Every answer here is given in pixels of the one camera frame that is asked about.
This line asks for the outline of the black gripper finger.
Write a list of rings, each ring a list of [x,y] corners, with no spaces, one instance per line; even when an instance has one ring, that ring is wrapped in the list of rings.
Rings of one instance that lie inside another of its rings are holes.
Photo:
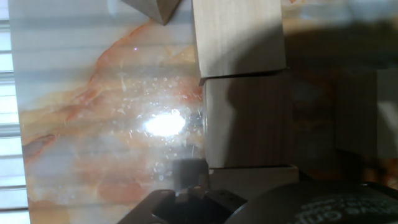
[[[150,193],[118,224],[221,224],[247,200],[225,189],[211,190],[205,159],[173,161],[176,190]]]

